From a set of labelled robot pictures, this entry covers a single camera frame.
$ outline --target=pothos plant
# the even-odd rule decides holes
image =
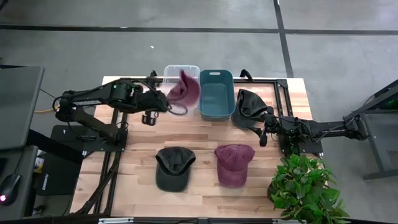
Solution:
[[[343,220],[349,215],[341,207],[342,200],[338,200],[340,191],[326,184],[336,182],[322,160],[292,154],[282,158],[282,162],[267,194],[275,208],[284,209],[283,219],[313,224],[349,223]]]

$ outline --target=wooden table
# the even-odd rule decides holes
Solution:
[[[118,78],[120,77],[104,77],[103,83]],[[287,82],[294,116],[311,119],[304,80],[288,78]],[[236,95],[240,88],[257,93],[267,105],[276,108],[272,85],[235,84]],[[112,108],[98,106],[95,117],[104,123],[110,123],[112,113]],[[141,115],[142,113],[129,115],[129,136],[119,166],[112,216],[230,218],[280,216],[281,210],[273,210],[274,205],[266,196],[276,165],[281,164],[280,158],[283,156],[279,151],[278,142],[268,137],[267,146],[260,147],[259,138],[253,132],[234,127],[231,120],[203,121],[197,109],[181,117],[160,114],[155,126],[142,124]],[[246,185],[241,189],[226,189],[220,187],[218,183],[216,157],[213,151],[217,146],[225,144],[247,144],[256,151],[254,159],[249,163]],[[161,191],[155,184],[157,164],[155,155],[158,150],[170,146],[187,147],[197,157],[192,165],[188,187],[181,193]],[[95,152],[83,161],[71,212],[81,208],[98,186],[103,157],[103,152]],[[102,209],[106,196],[105,190]]]

